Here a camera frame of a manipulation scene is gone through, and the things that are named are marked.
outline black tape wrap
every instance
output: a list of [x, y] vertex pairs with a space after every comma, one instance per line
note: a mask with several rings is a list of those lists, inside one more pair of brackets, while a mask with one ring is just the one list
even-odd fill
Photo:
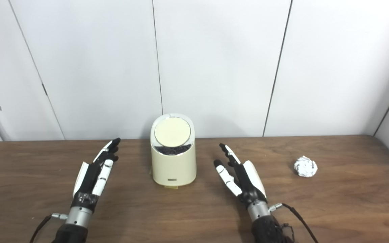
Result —
[[76, 192], [70, 207], [82, 207], [93, 211], [96, 209], [99, 196], [84, 192]]
[[252, 223], [252, 234], [256, 243], [291, 243], [272, 215], [262, 216]]

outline wooden table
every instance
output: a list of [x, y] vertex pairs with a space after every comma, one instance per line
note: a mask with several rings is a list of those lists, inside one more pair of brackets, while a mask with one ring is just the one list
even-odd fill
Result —
[[[218, 143], [251, 160], [270, 205], [294, 206], [323, 243], [389, 243], [389, 150], [370, 136], [197, 139], [198, 175], [179, 189], [154, 183], [149, 140], [123, 140], [89, 227], [89, 243], [253, 243], [251, 221], [217, 175], [225, 160]], [[0, 142], [0, 243], [28, 242], [43, 217], [68, 213], [82, 161], [103, 140]], [[318, 172], [302, 178], [293, 162], [306, 155]], [[273, 213], [312, 242], [287, 209]], [[37, 236], [50, 243], [63, 221], [51, 219]]]

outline robotic hand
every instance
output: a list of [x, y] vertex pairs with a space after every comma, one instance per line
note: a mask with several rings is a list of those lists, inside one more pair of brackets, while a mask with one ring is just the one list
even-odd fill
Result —
[[[220, 144], [222, 151], [228, 157], [228, 165], [235, 170], [238, 180], [233, 178], [220, 160], [215, 160], [214, 165], [223, 182], [238, 197], [249, 212], [252, 220], [252, 234], [255, 237], [256, 243], [293, 243], [295, 242], [293, 228], [285, 223], [280, 225], [274, 216], [271, 215], [281, 206], [295, 211], [286, 204], [276, 204], [268, 207], [265, 189], [262, 181], [259, 178], [258, 172], [252, 162], [247, 160], [241, 163], [233, 151], [225, 144]], [[292, 238], [285, 236], [283, 228], [290, 227], [292, 229]]]
[[118, 160], [115, 152], [118, 151], [117, 146], [120, 141], [120, 138], [110, 141], [97, 154], [93, 163], [82, 163], [74, 185], [69, 214], [52, 214], [46, 217], [37, 227], [30, 243], [34, 241], [38, 231], [51, 217], [66, 220], [65, 224], [58, 229], [52, 243], [84, 243], [86, 241], [89, 220], [106, 186], [112, 165]]

